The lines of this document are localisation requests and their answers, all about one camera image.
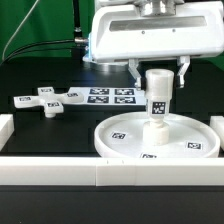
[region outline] white plastic base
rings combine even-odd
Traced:
[[[218,157],[220,139],[207,125],[170,114],[169,142],[153,146],[143,141],[146,112],[118,115],[103,121],[95,130],[95,147],[102,157],[199,158]]]

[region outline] white cylindrical object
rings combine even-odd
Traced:
[[[166,102],[172,99],[174,73],[165,69],[146,71],[145,97],[151,101]]]
[[[145,122],[143,142],[154,146],[167,144],[169,142],[169,125],[161,119]]]
[[[169,113],[173,92],[174,73],[165,69],[146,71],[145,97],[148,100],[147,111],[150,117],[164,118]]]

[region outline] cable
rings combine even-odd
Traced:
[[[75,41],[72,39],[68,39],[68,40],[54,40],[54,41],[44,41],[44,42],[37,42],[37,43],[33,43],[33,44],[28,44],[25,45],[23,47],[20,47],[16,50],[14,50],[13,52],[11,52],[8,57],[11,57],[13,54],[24,51],[26,49],[32,48],[32,47],[37,47],[37,46],[44,46],[44,45],[53,45],[53,44],[67,44],[67,43],[74,43]]]
[[[36,0],[36,2],[33,4],[33,6],[31,7],[30,11],[27,13],[27,15],[24,17],[24,19],[22,20],[22,22],[20,23],[20,25],[18,26],[18,28],[16,29],[16,31],[14,32],[14,34],[10,37],[9,41],[7,42],[7,44],[5,45],[5,48],[3,50],[2,53],[2,61],[5,60],[5,53],[6,50],[8,48],[8,46],[11,44],[11,42],[13,41],[13,39],[15,38],[15,36],[17,35],[17,33],[20,31],[21,27],[24,25],[24,23],[26,22],[26,20],[29,18],[29,16],[31,15],[31,13],[33,12],[33,10],[36,8],[37,4],[39,3],[40,0]]]
[[[37,49],[37,50],[29,50],[29,51],[21,51],[21,52],[17,52],[17,53],[14,53],[13,55],[11,56],[8,56],[1,64],[0,64],[0,67],[5,63],[5,62],[8,62],[9,60],[11,60],[12,58],[18,56],[18,55],[21,55],[21,54],[27,54],[27,53],[33,53],[33,52],[40,52],[40,51],[58,51],[58,50],[71,50],[72,48],[71,47],[68,47],[68,48],[45,48],[45,49]]]

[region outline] black table surface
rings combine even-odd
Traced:
[[[142,64],[140,73],[165,68],[177,73],[176,62]],[[111,116],[144,111],[144,106],[64,105],[65,112],[45,118],[43,107],[16,109],[14,96],[37,95],[38,87],[52,86],[56,93],[70,87],[134,87],[129,72],[100,72],[84,68],[72,58],[20,58],[0,67],[0,113],[14,115],[15,132],[0,155],[99,156],[94,147],[96,126]],[[209,123],[224,113],[224,72],[195,60],[185,77],[185,88],[173,91],[170,112]]]

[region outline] green background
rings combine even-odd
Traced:
[[[35,0],[0,0],[0,54]],[[79,0],[83,35],[88,36],[94,15],[94,0]],[[23,45],[73,38],[72,0],[40,0],[25,25],[10,44],[6,55]],[[37,52],[32,56],[69,57],[69,51]],[[223,54],[209,59],[224,70]]]

